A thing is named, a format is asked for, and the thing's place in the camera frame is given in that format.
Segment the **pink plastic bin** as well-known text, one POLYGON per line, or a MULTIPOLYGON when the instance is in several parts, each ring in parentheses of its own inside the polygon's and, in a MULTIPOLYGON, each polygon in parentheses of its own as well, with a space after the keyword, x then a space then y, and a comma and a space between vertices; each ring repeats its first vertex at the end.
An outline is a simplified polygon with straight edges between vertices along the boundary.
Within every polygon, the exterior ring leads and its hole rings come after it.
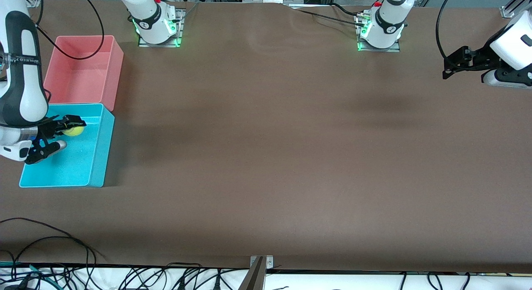
POLYGON ((113 111, 124 56, 114 36, 59 36, 55 44, 44 81, 49 103, 103 104, 113 111))

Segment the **blue plastic bin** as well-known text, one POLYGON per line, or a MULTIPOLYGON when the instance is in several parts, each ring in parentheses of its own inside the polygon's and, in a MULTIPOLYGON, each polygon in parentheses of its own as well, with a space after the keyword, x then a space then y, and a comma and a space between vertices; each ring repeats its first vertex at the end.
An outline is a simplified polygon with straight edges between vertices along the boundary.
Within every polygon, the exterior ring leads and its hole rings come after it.
POLYGON ((77 115, 86 122, 81 135, 43 139, 64 140, 67 147, 47 159, 24 165, 19 186, 23 188, 102 187, 114 128, 114 115, 103 104, 52 104, 47 117, 77 115))

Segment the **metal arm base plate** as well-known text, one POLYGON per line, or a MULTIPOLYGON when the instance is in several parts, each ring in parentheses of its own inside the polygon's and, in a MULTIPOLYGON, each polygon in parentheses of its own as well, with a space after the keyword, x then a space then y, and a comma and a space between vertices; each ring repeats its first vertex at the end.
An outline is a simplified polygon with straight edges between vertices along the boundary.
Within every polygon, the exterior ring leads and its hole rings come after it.
POLYGON ((356 24, 361 24, 356 28, 357 33, 357 50, 358 51, 369 51, 369 52, 382 52, 382 53, 398 53, 400 52, 399 41, 395 40, 394 44, 388 48, 378 48, 372 46, 366 39, 365 36, 371 29, 371 20, 369 16, 354 16, 354 21, 356 24))
POLYGON ((174 19, 169 21, 169 28, 174 32, 168 40, 162 42, 161 44, 150 44, 145 42, 143 38, 139 36, 138 38, 138 47, 148 47, 148 48, 179 48, 182 42, 182 35, 184 32, 185 25, 185 16, 186 9, 176 9, 174 13, 174 19))

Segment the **grey aluminium post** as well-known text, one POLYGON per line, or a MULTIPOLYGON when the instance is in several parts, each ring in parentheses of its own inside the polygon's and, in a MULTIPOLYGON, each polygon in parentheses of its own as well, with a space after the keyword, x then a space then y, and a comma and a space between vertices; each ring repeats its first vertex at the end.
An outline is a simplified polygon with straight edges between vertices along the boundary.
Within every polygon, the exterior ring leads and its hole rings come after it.
POLYGON ((251 267, 245 275, 238 290, 264 290, 268 267, 267 256, 252 256, 251 267))

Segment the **silver metal bracket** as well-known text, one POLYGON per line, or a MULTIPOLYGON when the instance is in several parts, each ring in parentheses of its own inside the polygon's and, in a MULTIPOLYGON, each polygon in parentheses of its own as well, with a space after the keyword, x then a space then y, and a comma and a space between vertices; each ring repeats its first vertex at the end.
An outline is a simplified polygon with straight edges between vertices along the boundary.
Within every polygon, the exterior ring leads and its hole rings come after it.
POLYGON ((265 261, 265 264, 266 264, 266 269, 272 269, 274 267, 274 257, 271 256, 271 255, 252 255, 250 257, 250 264, 249 264, 249 267, 251 268, 253 266, 253 264, 260 258, 264 258, 264 261, 265 261))

